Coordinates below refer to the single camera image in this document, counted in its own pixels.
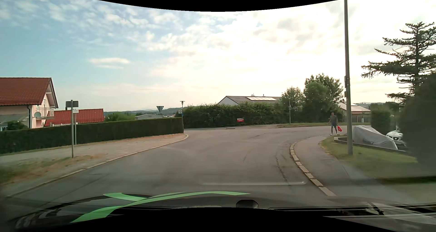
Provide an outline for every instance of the roof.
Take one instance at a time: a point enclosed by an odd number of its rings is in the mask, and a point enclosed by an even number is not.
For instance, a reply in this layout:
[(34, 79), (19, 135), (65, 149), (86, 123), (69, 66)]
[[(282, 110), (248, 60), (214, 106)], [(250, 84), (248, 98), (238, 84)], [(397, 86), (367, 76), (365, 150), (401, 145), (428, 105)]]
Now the roof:
[[(225, 97), (231, 99), (232, 101), (234, 101), (238, 104), (245, 103), (245, 102), (248, 102), (248, 103), (260, 103), (260, 102), (278, 103), (280, 101), (280, 99), (282, 98), (282, 97), (268, 97), (268, 96), (262, 96), (262, 97), (259, 97), (259, 96), (225, 96)], [(249, 98), (273, 98), (273, 99), (275, 99), (275, 101), (251, 100)]]
[[(71, 110), (55, 110), (54, 113), (54, 119), (46, 120), (44, 126), (71, 124)], [(76, 117), (79, 124), (105, 121), (103, 109), (79, 109)]]
[(143, 114), (143, 115), (140, 115), (140, 116), (135, 116), (136, 119), (138, 119), (138, 118), (151, 118), (151, 117), (164, 118), (164, 116), (156, 115), (156, 114)]
[(57, 107), (51, 78), (1, 77), (0, 85), (0, 106), (40, 105), (51, 91)]
[[(343, 110), (347, 110), (347, 105), (345, 102), (339, 102), (337, 104), (341, 109)], [(364, 107), (358, 106), (354, 103), (351, 104), (352, 105), (352, 112), (364, 112), (364, 111), (370, 111), (369, 109), (366, 109)]]

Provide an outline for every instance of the car cover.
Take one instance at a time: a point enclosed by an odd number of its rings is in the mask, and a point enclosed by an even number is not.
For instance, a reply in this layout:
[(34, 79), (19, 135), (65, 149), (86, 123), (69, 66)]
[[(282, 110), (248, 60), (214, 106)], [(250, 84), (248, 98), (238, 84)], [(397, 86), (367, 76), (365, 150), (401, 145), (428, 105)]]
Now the car cover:
[(353, 127), (353, 142), (391, 150), (398, 150), (398, 147), (393, 139), (379, 133), (376, 129), (370, 126)]

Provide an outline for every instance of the traffic sign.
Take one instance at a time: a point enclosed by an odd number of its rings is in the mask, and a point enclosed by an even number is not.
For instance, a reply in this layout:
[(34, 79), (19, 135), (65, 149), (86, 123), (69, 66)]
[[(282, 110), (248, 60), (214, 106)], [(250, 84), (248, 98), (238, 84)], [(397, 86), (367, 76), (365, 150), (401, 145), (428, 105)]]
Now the traffic sign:
[(163, 109), (163, 106), (157, 106), (157, 110), (159, 110), (160, 114), (162, 113), (162, 109)]
[(71, 108), (71, 107), (77, 108), (77, 107), (79, 107), (79, 101), (66, 101), (65, 102), (65, 107), (67, 107), (67, 108)]

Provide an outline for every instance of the road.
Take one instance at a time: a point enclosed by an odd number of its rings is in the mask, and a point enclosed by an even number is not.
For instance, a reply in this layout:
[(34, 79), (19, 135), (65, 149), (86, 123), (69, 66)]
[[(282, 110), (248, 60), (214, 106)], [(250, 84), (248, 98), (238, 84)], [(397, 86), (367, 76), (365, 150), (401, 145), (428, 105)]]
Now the road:
[[(185, 133), (189, 137), (184, 141), (82, 171), (11, 201), (47, 207), (112, 192), (158, 195), (217, 190), (325, 196), (297, 168), (289, 147), (298, 140), (330, 134), (328, 126)], [(10, 212), (14, 215), (28, 212), (18, 206), (11, 209), (16, 209)]]

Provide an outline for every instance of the car hood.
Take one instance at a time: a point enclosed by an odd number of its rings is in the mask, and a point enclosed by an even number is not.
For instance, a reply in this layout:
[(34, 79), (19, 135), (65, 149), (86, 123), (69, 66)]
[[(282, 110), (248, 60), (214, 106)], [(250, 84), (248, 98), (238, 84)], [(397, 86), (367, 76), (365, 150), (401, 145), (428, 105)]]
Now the car hood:
[(392, 136), (392, 137), (403, 137), (403, 134), (399, 131), (391, 131), (388, 134), (386, 134), (388, 136)]
[[(159, 195), (108, 193), (78, 201), (53, 204), (40, 211), (9, 221), (15, 229), (52, 228), (75, 222), (105, 218), (108, 216), (149, 212), (184, 207), (248, 207), (281, 211), (318, 212), (317, 215), (345, 215), (338, 211), (352, 208), (352, 214), (386, 215), (386, 213), (405, 215), (436, 213), (432, 206), (404, 206), (392, 201), (361, 197), (303, 197), (296, 195), (271, 194), (260, 192), (175, 192)], [(436, 219), (425, 218), (425, 224), (436, 225)]]

